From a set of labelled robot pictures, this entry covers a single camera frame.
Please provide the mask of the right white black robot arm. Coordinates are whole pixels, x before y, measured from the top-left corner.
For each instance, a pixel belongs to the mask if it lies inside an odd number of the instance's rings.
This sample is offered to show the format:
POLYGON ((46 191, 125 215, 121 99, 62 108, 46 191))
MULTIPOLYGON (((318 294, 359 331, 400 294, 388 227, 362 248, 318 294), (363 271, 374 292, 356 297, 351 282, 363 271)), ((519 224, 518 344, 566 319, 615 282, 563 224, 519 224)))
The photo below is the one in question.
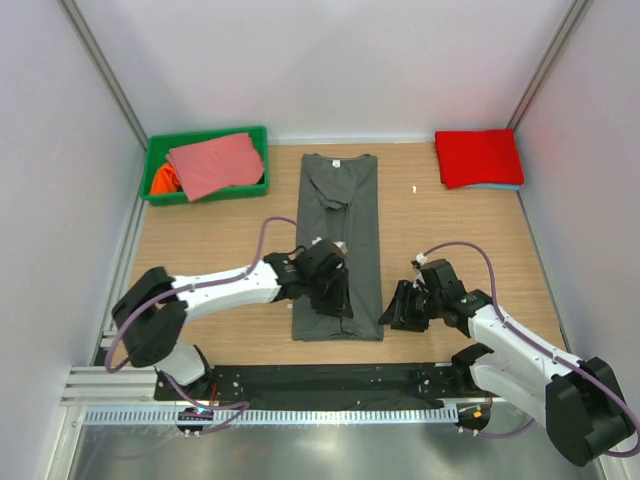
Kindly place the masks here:
POLYGON ((539 423, 576 466, 614 452, 636 433, 639 421, 605 361, 583 360, 535 335, 490 295, 466 290, 444 259, 413 267, 416 279, 398 282, 379 322, 424 332, 441 319, 472 339, 473 345, 451 359, 450 381, 459 394, 481 390, 507 400, 539 423))

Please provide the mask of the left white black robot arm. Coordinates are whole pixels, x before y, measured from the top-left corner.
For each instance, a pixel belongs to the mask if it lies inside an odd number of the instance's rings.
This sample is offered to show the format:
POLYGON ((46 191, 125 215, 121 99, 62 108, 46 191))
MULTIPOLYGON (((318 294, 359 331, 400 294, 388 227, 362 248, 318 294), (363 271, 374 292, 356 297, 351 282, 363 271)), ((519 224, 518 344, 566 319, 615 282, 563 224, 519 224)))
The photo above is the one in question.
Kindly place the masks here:
POLYGON ((190 322, 245 305, 306 298, 313 311, 352 317, 345 242, 317 238, 308 247, 275 252, 253 264, 203 276, 148 270, 112 309, 114 339, 134 368, 152 367, 165 385, 204 398, 212 369, 195 345, 181 341, 190 322))

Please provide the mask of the grey t shirt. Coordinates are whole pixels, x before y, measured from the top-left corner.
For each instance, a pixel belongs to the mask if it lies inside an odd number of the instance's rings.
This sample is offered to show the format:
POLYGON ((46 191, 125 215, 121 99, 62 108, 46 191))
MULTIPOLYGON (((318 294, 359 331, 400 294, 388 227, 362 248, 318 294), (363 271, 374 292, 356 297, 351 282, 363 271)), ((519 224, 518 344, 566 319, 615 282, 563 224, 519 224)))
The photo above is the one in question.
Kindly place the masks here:
POLYGON ((292 338, 298 341, 381 341, 383 300, 378 215, 378 158, 301 159, 296 243, 312 237, 346 244, 349 300, 353 316, 316 313, 306 297, 293 304, 292 338))

